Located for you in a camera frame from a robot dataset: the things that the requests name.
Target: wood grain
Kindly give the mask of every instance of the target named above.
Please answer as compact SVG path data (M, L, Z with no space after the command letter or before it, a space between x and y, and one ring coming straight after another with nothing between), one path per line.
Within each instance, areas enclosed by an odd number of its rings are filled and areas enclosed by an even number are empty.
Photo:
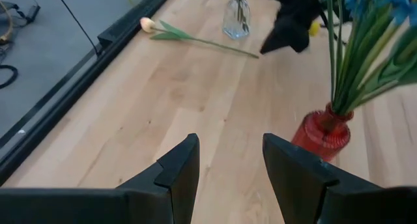
M155 15L199 38L257 52L279 5L248 0L252 34L221 31L228 0L169 0ZM268 181L265 132L291 140L329 101L326 31L298 55L260 59L140 32L7 181L8 187L113 188L196 132L201 174L193 223L283 223ZM335 164L380 186L417 185L417 91L355 112Z

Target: red glass vase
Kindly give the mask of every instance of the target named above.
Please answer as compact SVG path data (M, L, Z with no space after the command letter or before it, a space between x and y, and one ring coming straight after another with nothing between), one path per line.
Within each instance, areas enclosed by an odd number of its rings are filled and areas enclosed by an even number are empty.
M327 104L325 111L314 111L304 117L291 142L324 161L330 161L351 140L351 131L346 122L352 118L353 112L338 116L332 111L331 104Z

